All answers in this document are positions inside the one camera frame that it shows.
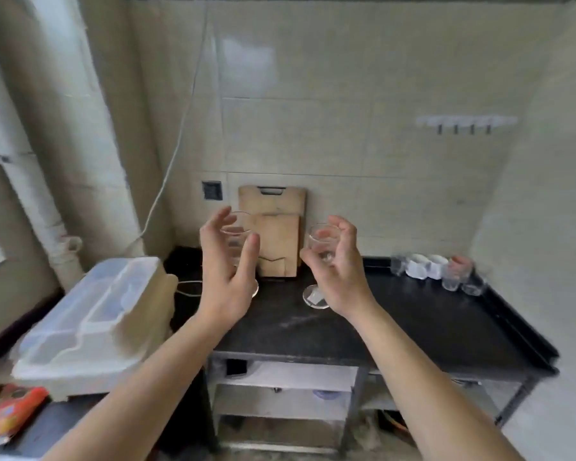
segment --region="white plastic box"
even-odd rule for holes
[[[21,341],[12,376],[56,401],[111,391],[166,339],[176,287],[157,257],[97,264]]]

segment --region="snack bag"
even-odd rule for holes
[[[47,395],[42,387],[4,385],[0,390],[0,445],[11,440]]]

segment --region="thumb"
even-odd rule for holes
[[[242,280],[253,279],[256,276],[256,264],[258,263],[258,255],[260,254],[260,235],[258,233],[250,234],[243,250],[241,251],[241,258],[239,259],[239,266],[235,276]]]
[[[316,280],[324,280],[329,278],[331,271],[329,266],[311,249],[304,247],[301,249],[301,258],[303,262],[307,263],[311,272],[314,274]]]

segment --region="white cup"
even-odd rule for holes
[[[429,265],[427,275],[431,279],[442,279],[442,269],[448,263],[448,259],[443,255],[429,255]]]
[[[425,279],[428,276],[430,261],[422,254],[412,254],[407,258],[405,274],[413,279]]]

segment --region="white pipe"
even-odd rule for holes
[[[17,193],[32,230],[65,291],[83,278],[77,251],[81,240],[69,237],[30,146],[0,72],[0,164]]]

